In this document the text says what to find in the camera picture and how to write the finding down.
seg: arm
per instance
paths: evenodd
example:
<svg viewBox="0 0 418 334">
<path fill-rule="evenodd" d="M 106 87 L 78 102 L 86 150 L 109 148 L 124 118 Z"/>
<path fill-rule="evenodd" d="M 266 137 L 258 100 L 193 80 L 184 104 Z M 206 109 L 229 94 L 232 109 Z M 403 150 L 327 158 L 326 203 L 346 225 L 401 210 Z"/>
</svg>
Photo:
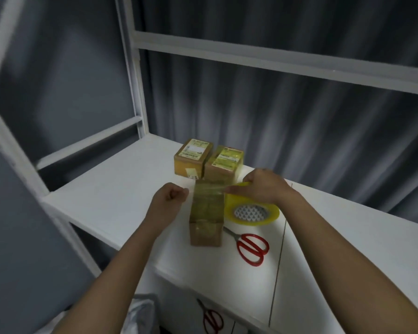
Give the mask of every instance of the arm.
<svg viewBox="0 0 418 334">
<path fill-rule="evenodd" d="M 57 325 L 54 334 L 120 333 L 155 239 L 175 219 L 189 194 L 172 183 L 153 196 L 144 221 Z"/>
<path fill-rule="evenodd" d="M 418 333 L 418 309 L 370 260 L 340 235 L 284 179 L 254 170 L 227 193 L 276 204 L 346 333 Z"/>
</svg>

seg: hand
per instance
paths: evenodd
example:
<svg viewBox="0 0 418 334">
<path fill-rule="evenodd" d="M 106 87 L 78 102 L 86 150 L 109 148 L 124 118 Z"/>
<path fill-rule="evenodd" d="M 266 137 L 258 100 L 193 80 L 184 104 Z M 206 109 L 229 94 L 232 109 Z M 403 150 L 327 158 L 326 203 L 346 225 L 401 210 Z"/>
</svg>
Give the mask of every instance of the hand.
<svg viewBox="0 0 418 334">
<path fill-rule="evenodd" d="M 147 210 L 143 224 L 152 230 L 156 236 L 173 222 L 189 195 L 189 189 L 184 189 L 173 183 L 165 184 L 156 191 Z"/>
<path fill-rule="evenodd" d="M 257 202 L 278 204 L 286 193 L 294 190 L 280 177 L 267 169 L 255 169 L 245 176 L 244 182 L 251 182 L 248 186 L 228 186 L 226 193 L 251 198 Z"/>
</svg>

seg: brown cardboard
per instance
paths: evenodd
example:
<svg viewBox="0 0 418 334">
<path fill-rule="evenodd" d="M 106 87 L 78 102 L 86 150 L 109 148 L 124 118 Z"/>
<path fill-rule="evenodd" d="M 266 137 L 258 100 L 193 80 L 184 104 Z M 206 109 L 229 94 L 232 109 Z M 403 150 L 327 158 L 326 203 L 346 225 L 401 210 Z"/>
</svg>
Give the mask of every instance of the brown cardboard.
<svg viewBox="0 0 418 334">
<path fill-rule="evenodd" d="M 215 152 L 212 154 L 212 156 L 208 159 L 208 161 L 205 164 L 205 176 L 204 179 L 207 180 L 216 180 L 216 181 L 222 181 L 226 185 L 232 185 L 237 182 L 238 175 L 240 173 L 240 170 L 243 166 L 243 159 L 244 159 L 244 153 L 242 153 L 242 156 L 239 160 L 239 162 L 236 164 L 233 171 L 222 169 L 219 167 L 216 167 L 213 165 L 221 151 L 225 148 L 223 145 L 219 145 Z"/>
<path fill-rule="evenodd" d="M 188 143 L 191 140 L 192 138 L 187 140 L 173 157 L 175 174 L 178 174 L 183 177 L 193 178 L 193 179 L 202 179 L 204 175 L 204 165 L 209 159 L 209 155 L 210 155 L 210 152 L 212 151 L 213 144 L 209 142 L 209 145 L 206 147 L 204 153 L 201 155 L 200 159 L 198 160 L 179 156 L 181 151 L 183 151 L 183 149 L 188 145 Z M 192 174 L 193 171 L 190 169 L 195 169 L 194 171 L 196 172 L 197 178 L 193 177 L 193 174 Z"/>
<path fill-rule="evenodd" d="M 225 185 L 206 180 L 195 181 L 195 192 L 189 217 L 190 245 L 222 245 Z"/>
</svg>

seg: person's left hand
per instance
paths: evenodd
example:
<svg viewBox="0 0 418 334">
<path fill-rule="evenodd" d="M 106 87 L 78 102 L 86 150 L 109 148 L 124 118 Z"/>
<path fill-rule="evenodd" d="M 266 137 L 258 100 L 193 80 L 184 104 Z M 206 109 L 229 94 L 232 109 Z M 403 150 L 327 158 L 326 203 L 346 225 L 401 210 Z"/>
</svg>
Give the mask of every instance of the person's left hand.
<svg viewBox="0 0 418 334">
<path fill-rule="evenodd" d="M 189 189 L 173 183 L 165 184 L 154 194 L 143 224 L 159 236 L 176 218 L 188 195 Z"/>
</svg>

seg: scissor handle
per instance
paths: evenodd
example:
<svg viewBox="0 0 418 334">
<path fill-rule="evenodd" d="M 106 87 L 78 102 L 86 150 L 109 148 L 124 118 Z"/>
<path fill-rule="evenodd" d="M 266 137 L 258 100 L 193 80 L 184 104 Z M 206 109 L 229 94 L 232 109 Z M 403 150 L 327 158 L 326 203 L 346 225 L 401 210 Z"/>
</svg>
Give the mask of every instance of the scissor handle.
<svg viewBox="0 0 418 334">
<path fill-rule="evenodd" d="M 212 328 L 212 331 L 208 331 L 208 324 Z M 203 326 L 205 327 L 206 334 L 218 334 L 225 326 L 225 322 L 220 313 L 213 309 L 208 309 L 203 317 Z"/>
<path fill-rule="evenodd" d="M 256 239 L 260 240 L 265 245 L 265 248 L 261 248 L 256 243 L 254 243 L 254 241 L 252 241 L 251 239 L 248 239 L 248 237 L 252 237 L 252 238 L 256 238 Z M 237 250 L 240 253 L 243 260 L 245 260 L 251 266 L 255 266 L 255 267 L 260 266 L 263 263 L 264 256 L 269 251 L 268 242 L 265 239 L 263 239 L 261 236 L 258 236 L 256 234 L 252 234 L 252 233 L 242 234 L 241 235 L 241 240 L 243 240 L 243 241 L 238 241 L 237 242 Z M 257 261 L 252 261 L 252 260 L 249 260 L 248 258 L 246 258 L 246 256 L 242 253 L 240 247 L 243 247 L 246 251 L 254 254 L 256 257 L 258 257 L 258 260 Z"/>
</svg>

